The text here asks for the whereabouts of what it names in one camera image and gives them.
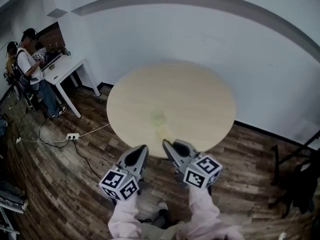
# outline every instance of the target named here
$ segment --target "black backpack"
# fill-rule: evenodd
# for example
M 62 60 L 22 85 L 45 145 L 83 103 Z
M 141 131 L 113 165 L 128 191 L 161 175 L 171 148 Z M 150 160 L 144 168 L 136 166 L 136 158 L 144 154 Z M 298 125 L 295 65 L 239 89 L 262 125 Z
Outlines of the black backpack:
M 31 85 L 30 85 L 30 76 L 26 76 L 25 73 L 21 70 L 21 68 L 18 65 L 18 56 L 21 52 L 24 52 L 24 50 L 20 50 L 18 51 L 18 53 L 16 54 L 16 60 L 13 64 L 12 67 L 12 71 L 13 71 L 13 75 L 14 78 L 16 80 L 16 82 L 18 83 L 19 87 L 21 88 L 21 90 L 25 93 L 30 93 L 33 91 Z

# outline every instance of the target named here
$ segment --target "black chair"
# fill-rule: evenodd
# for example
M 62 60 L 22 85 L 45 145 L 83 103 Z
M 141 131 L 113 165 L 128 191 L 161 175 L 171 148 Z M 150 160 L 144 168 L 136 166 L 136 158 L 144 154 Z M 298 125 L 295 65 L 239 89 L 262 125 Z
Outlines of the black chair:
M 311 155 L 310 160 L 295 167 L 285 186 L 286 193 L 278 197 L 275 202 L 269 203 L 269 208 L 272 209 L 280 202 L 286 203 L 286 211 L 282 215 L 283 219 L 288 216 L 292 203 L 293 207 L 298 207 L 302 214 L 307 211 L 312 213 L 315 210 L 313 196 L 320 176 L 319 165 L 320 154 L 318 150 Z

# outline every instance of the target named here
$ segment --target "black baseboard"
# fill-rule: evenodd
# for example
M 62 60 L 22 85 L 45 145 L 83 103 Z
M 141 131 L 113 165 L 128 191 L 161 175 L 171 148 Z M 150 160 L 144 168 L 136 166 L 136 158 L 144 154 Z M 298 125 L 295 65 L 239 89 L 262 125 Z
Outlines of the black baseboard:
M 100 91 L 102 87 L 109 87 L 109 88 L 112 88 L 114 87 L 113 84 L 109 84 L 109 83 L 105 83 L 105 82 L 101 82 L 97 88 L 98 90 Z M 88 86 L 84 86 L 82 85 L 83 88 L 87 89 L 87 90 L 90 90 L 90 91 L 93 91 L 94 89 L 91 88 L 91 87 L 88 87 Z M 283 137 L 283 136 L 280 136 L 280 135 L 277 135 L 275 133 L 272 133 L 272 132 L 269 132 L 269 131 L 266 131 L 266 130 L 263 130 L 263 129 L 260 129 L 260 128 L 257 128 L 257 127 L 254 127 L 252 125 L 249 125 L 249 124 L 246 124 L 246 123 L 243 123 L 243 122 L 239 122 L 239 121 L 234 121 L 234 124 L 237 125 L 237 126 L 241 126 L 241 127 L 245 127 L 247 129 L 250 129 L 252 131 L 255 131 L 257 133 L 260 133 L 260 134 L 264 134 L 264 135 L 267 135 L 267 136 L 270 136 L 270 137 L 273 137 L 275 139 L 278 139 L 278 140 L 281 140 L 281 141 L 284 141 L 284 142 L 287 142 L 287 143 L 290 143 L 290 144 L 293 144 L 295 146 L 298 146 L 298 147 L 301 147 L 303 144 L 299 143 L 299 142 L 296 142 L 292 139 L 288 139 L 286 137 Z M 313 148 L 311 147 L 308 147 L 309 150 L 311 151 L 315 151 Z

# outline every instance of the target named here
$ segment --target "person's left arm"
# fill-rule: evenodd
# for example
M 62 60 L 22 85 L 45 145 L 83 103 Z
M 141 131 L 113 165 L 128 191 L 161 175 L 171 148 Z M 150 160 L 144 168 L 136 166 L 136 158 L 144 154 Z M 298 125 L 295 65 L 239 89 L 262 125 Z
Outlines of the person's left arm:
M 110 233 L 117 240 L 141 239 L 140 222 L 135 218 L 138 214 L 137 193 L 127 201 L 118 201 L 108 223 Z

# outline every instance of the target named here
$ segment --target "white t-shirt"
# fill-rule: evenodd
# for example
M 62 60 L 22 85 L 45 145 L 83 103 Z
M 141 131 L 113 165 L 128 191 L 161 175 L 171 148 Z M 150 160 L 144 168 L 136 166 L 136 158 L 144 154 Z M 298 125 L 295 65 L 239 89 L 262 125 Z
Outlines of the white t-shirt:
M 23 71 L 23 73 L 26 73 L 34 64 L 36 64 L 36 61 L 34 60 L 34 58 L 32 58 L 29 52 L 27 52 L 27 50 L 24 48 L 19 47 L 16 53 L 18 54 L 18 52 L 21 50 L 22 52 L 19 53 L 19 56 L 17 58 L 17 63 L 20 69 Z M 43 78 L 44 78 L 44 73 L 41 71 L 40 67 L 38 66 L 38 68 L 31 74 L 30 84 L 34 85 L 36 83 L 39 83 Z

